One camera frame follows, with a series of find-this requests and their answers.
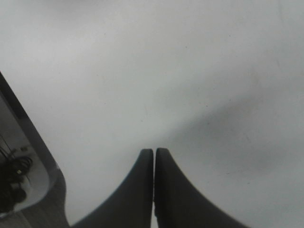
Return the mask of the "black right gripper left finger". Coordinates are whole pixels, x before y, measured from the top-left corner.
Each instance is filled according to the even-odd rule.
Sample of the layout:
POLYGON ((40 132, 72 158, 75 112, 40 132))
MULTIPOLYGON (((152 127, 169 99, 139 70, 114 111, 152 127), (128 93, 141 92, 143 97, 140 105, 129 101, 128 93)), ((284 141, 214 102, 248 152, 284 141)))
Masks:
POLYGON ((149 228, 153 202, 153 150, 143 149, 132 169, 97 209, 74 228, 149 228))

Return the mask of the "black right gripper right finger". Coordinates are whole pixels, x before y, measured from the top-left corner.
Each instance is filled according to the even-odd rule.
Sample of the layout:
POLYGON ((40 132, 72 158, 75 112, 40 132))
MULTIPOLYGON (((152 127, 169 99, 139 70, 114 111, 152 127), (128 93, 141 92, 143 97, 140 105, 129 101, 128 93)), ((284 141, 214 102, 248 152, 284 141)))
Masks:
POLYGON ((244 227, 190 183, 166 148, 156 150, 154 204, 160 228, 244 227))

